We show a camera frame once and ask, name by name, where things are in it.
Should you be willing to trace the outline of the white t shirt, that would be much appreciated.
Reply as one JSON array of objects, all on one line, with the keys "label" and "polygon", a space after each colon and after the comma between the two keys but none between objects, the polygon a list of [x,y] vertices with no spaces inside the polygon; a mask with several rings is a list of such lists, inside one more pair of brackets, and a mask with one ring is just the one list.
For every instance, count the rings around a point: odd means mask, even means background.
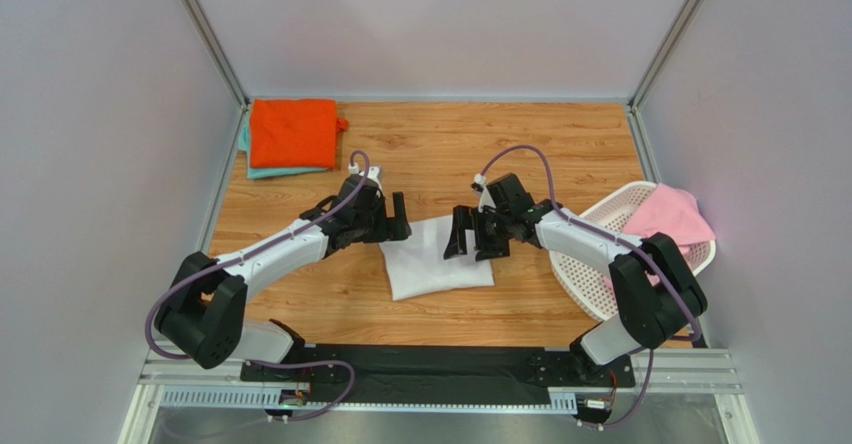
[{"label": "white t shirt", "polygon": [[406,240],[379,244],[393,301],[495,285],[488,261],[476,262],[472,255],[444,259],[451,224],[450,215],[416,221]]}]

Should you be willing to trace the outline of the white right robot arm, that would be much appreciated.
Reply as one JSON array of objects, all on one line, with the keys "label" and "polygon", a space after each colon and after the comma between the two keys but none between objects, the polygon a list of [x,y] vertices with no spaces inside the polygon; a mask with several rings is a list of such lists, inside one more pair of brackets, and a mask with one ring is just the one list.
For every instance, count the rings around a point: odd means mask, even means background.
[{"label": "white right robot arm", "polygon": [[581,218],[554,199],[535,201],[519,178],[506,174],[472,185],[476,207],[454,208],[443,253],[476,261],[504,258],[511,241],[572,257],[609,278],[617,312],[575,339],[569,352],[584,372],[679,336],[708,308],[707,298],[675,241],[621,234]]}]

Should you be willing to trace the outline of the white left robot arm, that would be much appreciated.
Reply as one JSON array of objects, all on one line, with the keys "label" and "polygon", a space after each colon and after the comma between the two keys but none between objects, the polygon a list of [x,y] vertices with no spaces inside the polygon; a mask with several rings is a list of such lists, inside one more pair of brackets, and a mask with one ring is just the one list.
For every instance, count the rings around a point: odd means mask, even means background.
[{"label": "white left robot arm", "polygon": [[146,339],[160,356],[189,359],[203,369],[229,359],[281,363],[295,334],[273,321],[246,318],[254,297],[352,244],[404,241],[411,234],[403,193],[385,193],[380,167],[353,168],[337,194],[284,230],[216,258],[187,256],[146,318]]}]

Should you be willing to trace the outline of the folded orange t shirt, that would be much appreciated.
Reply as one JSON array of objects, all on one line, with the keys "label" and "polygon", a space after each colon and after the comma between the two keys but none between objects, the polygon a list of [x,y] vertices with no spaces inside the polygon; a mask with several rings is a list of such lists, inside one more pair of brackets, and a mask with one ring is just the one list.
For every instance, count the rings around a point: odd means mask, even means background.
[{"label": "folded orange t shirt", "polygon": [[330,99],[259,99],[249,116],[249,164],[332,168],[339,136],[348,127]]}]

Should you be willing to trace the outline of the folded teal t shirt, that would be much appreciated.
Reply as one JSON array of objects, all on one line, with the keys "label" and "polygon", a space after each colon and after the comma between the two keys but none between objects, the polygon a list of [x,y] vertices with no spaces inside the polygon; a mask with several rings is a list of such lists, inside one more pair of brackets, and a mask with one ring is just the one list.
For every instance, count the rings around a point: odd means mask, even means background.
[{"label": "folded teal t shirt", "polygon": [[321,167],[253,167],[250,163],[251,137],[248,124],[241,125],[241,130],[238,137],[238,150],[242,151],[245,154],[247,178],[251,180],[319,173],[327,171],[327,168]]}]

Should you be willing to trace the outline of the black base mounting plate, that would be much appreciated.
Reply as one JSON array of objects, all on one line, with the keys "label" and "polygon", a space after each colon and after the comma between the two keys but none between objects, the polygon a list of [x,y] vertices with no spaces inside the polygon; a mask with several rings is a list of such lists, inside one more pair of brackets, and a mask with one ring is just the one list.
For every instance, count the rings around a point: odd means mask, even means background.
[{"label": "black base mounting plate", "polygon": [[566,350],[541,347],[306,345],[270,369],[245,364],[244,382],[307,385],[314,402],[343,390],[353,404],[537,405],[556,387],[631,389],[636,378],[622,357],[596,372],[578,371]]}]

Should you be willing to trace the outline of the pink t shirt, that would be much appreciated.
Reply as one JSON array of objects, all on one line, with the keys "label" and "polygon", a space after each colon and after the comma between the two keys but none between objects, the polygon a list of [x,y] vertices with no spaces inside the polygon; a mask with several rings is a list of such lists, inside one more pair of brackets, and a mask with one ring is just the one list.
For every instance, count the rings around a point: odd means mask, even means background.
[{"label": "pink t shirt", "polygon": [[623,233],[649,238],[657,233],[671,237],[683,255],[693,246],[716,239],[689,192],[658,184],[622,229]]}]

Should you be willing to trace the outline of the aluminium front frame rail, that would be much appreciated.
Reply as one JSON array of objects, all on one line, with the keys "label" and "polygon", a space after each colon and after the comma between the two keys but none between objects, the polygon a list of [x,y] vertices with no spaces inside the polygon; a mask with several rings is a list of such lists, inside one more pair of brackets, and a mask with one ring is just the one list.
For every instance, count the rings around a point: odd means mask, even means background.
[{"label": "aluminium front frame rail", "polygon": [[196,408],[264,409],[271,411],[334,411],[541,414],[574,415],[582,399],[601,398],[616,384],[618,398],[656,395],[739,395],[742,387],[728,351],[721,349],[658,349],[632,356],[615,378],[605,376],[594,385],[572,385],[562,378],[552,386],[537,366],[531,391],[509,389],[490,379],[473,387],[449,384],[426,389],[425,397],[404,394],[390,387],[383,392],[369,386],[365,372],[356,374],[351,389],[344,381],[325,384],[295,381],[244,381],[243,363],[227,361],[213,370],[187,362],[148,361],[138,380],[156,392],[161,406]]}]

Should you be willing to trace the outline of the left aluminium corner post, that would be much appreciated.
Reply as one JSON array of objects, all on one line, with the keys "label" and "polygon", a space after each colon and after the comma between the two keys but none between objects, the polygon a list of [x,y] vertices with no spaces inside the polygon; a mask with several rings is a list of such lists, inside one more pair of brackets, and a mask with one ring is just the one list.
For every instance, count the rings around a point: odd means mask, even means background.
[{"label": "left aluminium corner post", "polygon": [[237,77],[236,71],[228,59],[220,40],[216,36],[201,1],[181,0],[181,2],[230,95],[240,109],[246,109],[250,103],[250,98]]}]

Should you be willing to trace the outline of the aluminium corner post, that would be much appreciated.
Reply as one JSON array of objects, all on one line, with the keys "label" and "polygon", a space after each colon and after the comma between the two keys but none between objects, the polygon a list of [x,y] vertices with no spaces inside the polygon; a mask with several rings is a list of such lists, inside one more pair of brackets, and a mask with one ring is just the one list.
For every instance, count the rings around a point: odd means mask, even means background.
[{"label": "aluminium corner post", "polygon": [[668,62],[668,59],[684,36],[703,1],[704,0],[684,0],[681,4],[674,19],[668,27],[668,30],[664,34],[657,51],[643,73],[636,90],[629,100],[629,108],[633,113],[638,113],[647,101],[653,86]]},{"label": "aluminium corner post", "polygon": [[240,109],[246,109],[250,103],[250,98],[237,77],[236,71],[228,59],[220,40],[216,36],[201,1],[181,0],[181,2],[230,95]]}]

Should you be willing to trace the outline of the right aluminium corner post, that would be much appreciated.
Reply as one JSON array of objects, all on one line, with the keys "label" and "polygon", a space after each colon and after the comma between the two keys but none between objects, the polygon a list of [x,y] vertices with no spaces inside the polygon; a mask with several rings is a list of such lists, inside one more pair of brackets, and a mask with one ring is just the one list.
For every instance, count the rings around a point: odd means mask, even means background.
[{"label": "right aluminium corner post", "polygon": [[647,101],[653,86],[668,62],[668,59],[684,36],[703,1],[704,0],[684,0],[681,4],[674,19],[668,27],[668,30],[664,34],[657,51],[643,73],[636,90],[629,100],[629,108],[633,113],[638,113]]}]

